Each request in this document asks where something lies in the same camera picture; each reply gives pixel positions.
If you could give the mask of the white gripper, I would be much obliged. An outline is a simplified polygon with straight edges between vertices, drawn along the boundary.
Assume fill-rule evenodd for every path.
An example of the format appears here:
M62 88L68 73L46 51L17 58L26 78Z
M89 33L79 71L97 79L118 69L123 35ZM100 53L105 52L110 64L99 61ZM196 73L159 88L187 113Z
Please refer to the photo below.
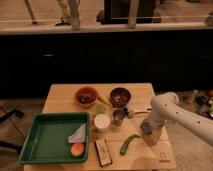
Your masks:
M146 121L141 123L140 129L142 130L142 137L148 146L156 145L160 141L162 129L152 128Z

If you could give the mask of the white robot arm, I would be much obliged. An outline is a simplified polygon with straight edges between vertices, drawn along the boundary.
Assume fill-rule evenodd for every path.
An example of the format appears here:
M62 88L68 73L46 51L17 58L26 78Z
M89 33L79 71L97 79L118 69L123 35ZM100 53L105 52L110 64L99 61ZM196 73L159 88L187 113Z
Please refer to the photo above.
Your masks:
M167 119L171 119L213 147L213 121L181 108L176 93L154 96L151 107L151 112L141 123L145 135L154 134L165 125Z

